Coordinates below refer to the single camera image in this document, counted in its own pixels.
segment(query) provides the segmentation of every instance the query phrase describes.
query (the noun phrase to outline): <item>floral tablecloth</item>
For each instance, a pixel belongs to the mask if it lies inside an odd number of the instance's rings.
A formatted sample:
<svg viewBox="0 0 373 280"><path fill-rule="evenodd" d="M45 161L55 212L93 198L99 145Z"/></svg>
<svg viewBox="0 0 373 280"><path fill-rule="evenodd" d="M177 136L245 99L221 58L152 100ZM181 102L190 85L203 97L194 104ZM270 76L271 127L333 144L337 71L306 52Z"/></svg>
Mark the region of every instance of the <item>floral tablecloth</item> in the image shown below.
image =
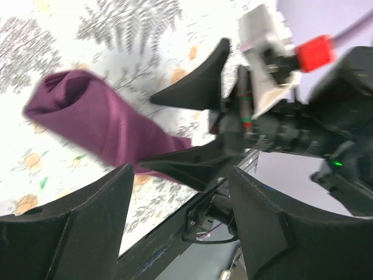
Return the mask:
<svg viewBox="0 0 373 280"><path fill-rule="evenodd" d="M141 114L194 145L212 140L206 112L155 106L149 96L193 71L222 37L232 53L237 19L260 0L11 0L0 9L0 215L20 215L112 170L94 155L23 118L33 85L82 68L105 78ZM275 8L275 0L268 1ZM136 176L121 254L194 195L182 185Z"/></svg>

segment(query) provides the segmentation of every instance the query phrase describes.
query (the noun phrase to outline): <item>tablecloth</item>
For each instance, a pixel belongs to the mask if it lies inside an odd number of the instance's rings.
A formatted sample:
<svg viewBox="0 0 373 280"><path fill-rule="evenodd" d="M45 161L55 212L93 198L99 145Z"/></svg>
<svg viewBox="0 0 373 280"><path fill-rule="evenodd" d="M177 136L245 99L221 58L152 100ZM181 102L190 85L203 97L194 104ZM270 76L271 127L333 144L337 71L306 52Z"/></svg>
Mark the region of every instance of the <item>tablecloth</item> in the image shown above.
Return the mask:
<svg viewBox="0 0 373 280"><path fill-rule="evenodd" d="M102 76L138 112L193 145L212 140L207 112L166 108L149 96L182 79L231 38L227 94L238 50L237 19L260 0L11 0L0 9L0 215L63 197L112 170L21 112L43 76L86 69ZM267 1L274 9L275 0ZM122 254L195 192L136 176Z"/></svg>

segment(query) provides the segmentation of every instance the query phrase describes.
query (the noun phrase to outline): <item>red connector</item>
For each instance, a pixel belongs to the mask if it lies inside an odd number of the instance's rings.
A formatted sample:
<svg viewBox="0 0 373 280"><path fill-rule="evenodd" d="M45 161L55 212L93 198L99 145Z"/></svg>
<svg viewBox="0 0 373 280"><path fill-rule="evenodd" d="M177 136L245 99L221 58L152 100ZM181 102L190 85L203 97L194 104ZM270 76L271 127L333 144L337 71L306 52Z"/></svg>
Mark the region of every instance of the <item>red connector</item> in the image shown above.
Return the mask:
<svg viewBox="0 0 373 280"><path fill-rule="evenodd" d="M329 35L316 37L295 48L300 70L309 73L336 59L333 40Z"/></svg>

